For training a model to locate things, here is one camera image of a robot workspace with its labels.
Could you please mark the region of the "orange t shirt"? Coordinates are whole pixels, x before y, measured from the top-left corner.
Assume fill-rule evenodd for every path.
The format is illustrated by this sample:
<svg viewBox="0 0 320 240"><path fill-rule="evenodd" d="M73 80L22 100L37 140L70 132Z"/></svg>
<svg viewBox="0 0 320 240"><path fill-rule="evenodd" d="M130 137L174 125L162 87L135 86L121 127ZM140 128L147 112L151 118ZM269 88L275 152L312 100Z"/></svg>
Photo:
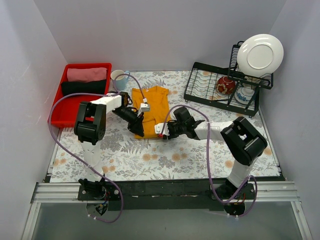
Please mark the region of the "orange t shirt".
<svg viewBox="0 0 320 240"><path fill-rule="evenodd" d="M170 109L168 101L169 90L161 86L154 86L143 89L143 94L147 99L147 103L150 105L150 111L144 113L144 119L142 121L144 137L135 134L134 138L157 138L158 135L155 132L155 125L164 122Z"/></svg>

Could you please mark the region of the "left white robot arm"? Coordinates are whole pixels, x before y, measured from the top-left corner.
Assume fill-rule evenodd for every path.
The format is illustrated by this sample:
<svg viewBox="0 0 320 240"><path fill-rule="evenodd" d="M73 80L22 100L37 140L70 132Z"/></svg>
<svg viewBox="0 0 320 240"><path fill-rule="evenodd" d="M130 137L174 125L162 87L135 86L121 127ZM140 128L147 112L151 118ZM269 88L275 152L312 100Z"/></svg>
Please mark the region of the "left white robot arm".
<svg viewBox="0 0 320 240"><path fill-rule="evenodd" d="M87 163L85 177L79 180L84 191L95 200L106 199L109 191L104 186L104 171L101 160L101 142L106 133L107 114L112 112L127 122L127 129L140 137L144 136L144 111L147 103L132 107L127 92L108 93L97 100L79 104L74 125L74 134L81 143L84 161Z"/></svg>

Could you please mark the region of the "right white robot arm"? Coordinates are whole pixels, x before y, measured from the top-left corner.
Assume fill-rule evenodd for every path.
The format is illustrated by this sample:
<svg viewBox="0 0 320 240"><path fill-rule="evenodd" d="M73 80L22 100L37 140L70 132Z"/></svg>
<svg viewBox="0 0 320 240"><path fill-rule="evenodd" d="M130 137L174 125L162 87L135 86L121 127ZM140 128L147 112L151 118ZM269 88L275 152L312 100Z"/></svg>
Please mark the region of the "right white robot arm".
<svg viewBox="0 0 320 240"><path fill-rule="evenodd" d="M173 112L175 120L166 120L154 128L160 138L170 140L186 135L193 140L206 140L206 158L208 178L213 185L210 168L210 140L226 143L234 163L225 183L214 188L215 197L237 199L245 192L253 165L268 146L267 140L245 118L238 117L233 121L213 122L205 116L204 120L195 120L189 112L189 107L179 105Z"/></svg>

